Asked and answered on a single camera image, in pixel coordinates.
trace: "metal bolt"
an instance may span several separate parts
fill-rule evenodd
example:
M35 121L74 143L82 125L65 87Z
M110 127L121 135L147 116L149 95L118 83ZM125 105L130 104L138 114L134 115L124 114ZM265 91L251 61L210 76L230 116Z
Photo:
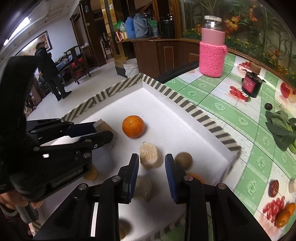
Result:
M193 177L192 176L190 176L190 175L186 175L185 177L184 177L184 180L185 181L192 181L193 180Z
M114 176L114 177L112 177L112 181L113 182L119 182L120 181L120 176Z
M224 183L219 183L218 188L224 190L226 189L226 185Z
M83 191L83 190L85 190L87 188L87 185L85 184L85 183L81 183L79 186L78 186L78 189L80 190L80 191Z
M86 152L83 154L84 158L90 158L91 157L91 154L89 152Z

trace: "black shoe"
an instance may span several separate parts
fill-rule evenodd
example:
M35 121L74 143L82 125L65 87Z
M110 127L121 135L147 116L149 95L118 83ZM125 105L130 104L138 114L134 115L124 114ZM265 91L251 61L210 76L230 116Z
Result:
M70 95L72 93L72 91L66 92L62 97L63 99L65 99L68 95Z

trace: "standing man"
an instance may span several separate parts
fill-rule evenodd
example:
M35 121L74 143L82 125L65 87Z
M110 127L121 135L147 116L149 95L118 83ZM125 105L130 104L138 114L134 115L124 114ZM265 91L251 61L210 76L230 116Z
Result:
M50 55L46 52L44 42L36 44L35 56L38 57L39 75L43 76L44 80L49 84L57 101L60 101L61 98L65 99L72 91L65 91L62 80L58 76L59 71Z

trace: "sleeve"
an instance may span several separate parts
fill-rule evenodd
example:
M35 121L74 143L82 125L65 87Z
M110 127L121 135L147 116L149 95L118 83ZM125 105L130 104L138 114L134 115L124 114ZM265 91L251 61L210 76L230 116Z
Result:
M44 74L44 68L45 68L45 58L46 58L46 51L45 50L41 50L38 53L38 69L41 73Z

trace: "pink knitted sleeve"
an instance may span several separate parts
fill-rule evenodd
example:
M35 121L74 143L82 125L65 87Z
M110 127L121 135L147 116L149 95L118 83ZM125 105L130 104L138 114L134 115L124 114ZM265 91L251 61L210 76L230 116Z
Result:
M220 77L226 54L226 45L215 46L200 42L200 72L209 77Z

